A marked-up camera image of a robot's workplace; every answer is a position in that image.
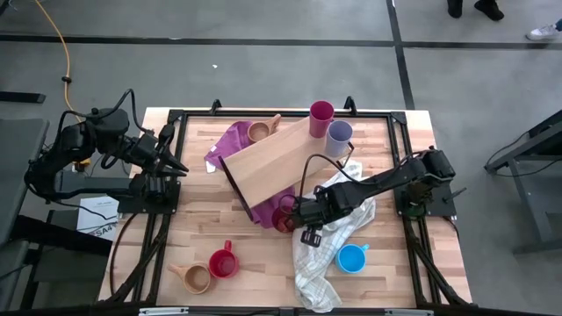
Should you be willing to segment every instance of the red cup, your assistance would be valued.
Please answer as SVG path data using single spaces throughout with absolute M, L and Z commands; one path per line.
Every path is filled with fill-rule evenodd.
M 295 230 L 295 225 L 289 215 L 291 211 L 291 207 L 280 206 L 273 212 L 273 215 L 271 215 L 271 222 L 278 232 L 292 233 Z
M 232 241 L 225 241 L 225 248 L 215 251 L 209 259 L 209 271 L 217 278 L 232 277 L 238 268 L 238 258 L 232 253 Z
M 314 102 L 310 107 L 310 126 L 308 132 L 314 138 L 324 137 L 333 118 L 334 106 L 330 102 Z

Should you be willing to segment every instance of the blue mug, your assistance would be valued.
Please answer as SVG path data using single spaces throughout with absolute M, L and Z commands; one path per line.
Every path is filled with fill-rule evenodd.
M 369 245 L 362 247 L 354 244 L 345 245 L 335 255 L 335 265 L 342 272 L 359 273 L 365 267 L 367 249 L 369 249 Z

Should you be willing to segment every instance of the wooden tabletop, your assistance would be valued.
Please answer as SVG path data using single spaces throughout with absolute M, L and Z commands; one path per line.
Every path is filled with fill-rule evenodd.
M 143 125 L 158 133 L 166 123 L 168 111 L 169 108 L 148 108 Z M 429 113 L 406 111 L 406 114 L 413 150 L 435 145 Z M 300 306 L 294 295 L 292 237 L 252 224 L 224 173 L 220 170 L 206 173 L 203 157 L 209 148 L 231 124 L 244 119 L 262 120 L 189 118 L 182 163 L 190 172 L 181 178 L 182 191 L 177 213 L 172 216 L 169 228 L 158 305 Z M 297 120 L 283 118 L 279 128 Z M 390 169 L 393 161 L 386 122 L 378 118 L 346 120 L 354 129 L 351 141 L 356 149 L 351 159 L 363 164 L 363 176 Z M 309 176 L 305 192 L 325 182 L 335 172 L 330 167 Z M 354 232 L 348 240 L 349 243 L 370 245 L 366 252 L 367 266 L 359 274 L 346 275 L 331 264 L 327 279 L 342 298 L 343 307 L 415 307 L 404 229 L 395 214 L 393 194 L 388 191 L 375 198 L 375 220 Z M 114 270 L 116 287 L 125 281 L 139 260 L 147 217 L 138 215 L 119 244 Z M 125 216 L 119 221 L 119 230 L 127 218 Z M 427 222 L 437 268 L 462 298 L 471 301 L 455 231 L 450 223 L 440 218 L 427 218 Z M 211 289 L 202 295 L 190 294 L 180 279 L 165 269 L 169 263 L 190 265 L 208 262 L 211 254 L 222 248 L 226 239 L 233 241 L 233 251 L 240 259 L 240 271 L 233 278 L 214 280 Z M 154 259 L 147 269 L 143 298 L 148 293 L 153 263 Z M 430 299 L 427 273 L 424 268 L 420 270 L 424 293 Z M 100 299 L 109 297 L 108 276 L 109 270 L 106 269 Z

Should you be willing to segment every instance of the wooden cutting board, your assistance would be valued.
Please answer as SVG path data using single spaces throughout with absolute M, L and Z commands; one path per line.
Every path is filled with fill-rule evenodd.
M 321 139 L 310 136 L 308 124 L 309 118 L 303 118 L 225 159 L 250 208 L 299 182 L 306 159 L 311 154 L 325 154 L 326 136 Z M 349 151 L 347 148 L 342 155 L 330 158 L 335 161 Z M 327 165 L 326 160 L 313 158 L 306 175 L 310 176 Z

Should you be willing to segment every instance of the black shoe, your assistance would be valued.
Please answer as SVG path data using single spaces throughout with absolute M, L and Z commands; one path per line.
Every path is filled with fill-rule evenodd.
M 474 4 L 474 8 L 486 14 L 493 21 L 503 19 L 503 13 L 500 11 L 500 8 L 498 8 L 498 4 L 495 0 L 479 0 Z
M 463 15 L 463 0 L 447 0 L 449 15 L 454 18 L 460 18 Z

